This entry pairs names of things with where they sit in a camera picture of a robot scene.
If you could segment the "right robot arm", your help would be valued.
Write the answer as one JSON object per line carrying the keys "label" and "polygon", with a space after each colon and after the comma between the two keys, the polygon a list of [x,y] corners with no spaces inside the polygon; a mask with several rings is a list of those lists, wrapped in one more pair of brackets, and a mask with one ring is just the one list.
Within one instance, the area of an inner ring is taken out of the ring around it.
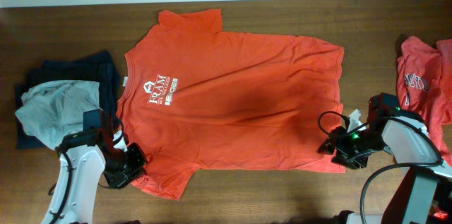
{"label": "right robot arm", "polygon": [[[364,183],[359,211],[343,211],[339,223],[450,223],[451,166],[429,137],[423,118],[400,107],[398,98],[380,93],[369,100],[365,123],[355,110],[341,115],[344,126],[327,131],[320,153],[332,155],[333,163],[357,170],[367,166],[369,156],[379,151],[391,154],[395,163],[375,171]],[[385,211],[365,213],[365,196],[371,182],[382,173],[404,173]]]}

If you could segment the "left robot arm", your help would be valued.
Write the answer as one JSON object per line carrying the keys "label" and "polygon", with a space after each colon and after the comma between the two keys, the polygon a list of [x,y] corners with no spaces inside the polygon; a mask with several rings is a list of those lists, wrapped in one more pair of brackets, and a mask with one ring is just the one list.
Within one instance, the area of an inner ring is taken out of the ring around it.
{"label": "left robot arm", "polygon": [[92,223],[101,176],[108,189],[122,189],[145,173],[138,144],[126,146],[104,129],[65,136],[56,151],[60,172],[43,223]]}

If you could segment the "orange FRAM t-shirt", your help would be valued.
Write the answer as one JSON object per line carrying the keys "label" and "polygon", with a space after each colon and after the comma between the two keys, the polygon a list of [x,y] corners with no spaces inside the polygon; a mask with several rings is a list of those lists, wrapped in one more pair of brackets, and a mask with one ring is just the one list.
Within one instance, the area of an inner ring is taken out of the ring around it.
{"label": "orange FRAM t-shirt", "polygon": [[117,116],[147,159],[133,185],[177,200],[201,169],[344,172],[319,150],[340,126],[343,57],[315,37],[226,32],[219,9],[162,11],[125,55]]}

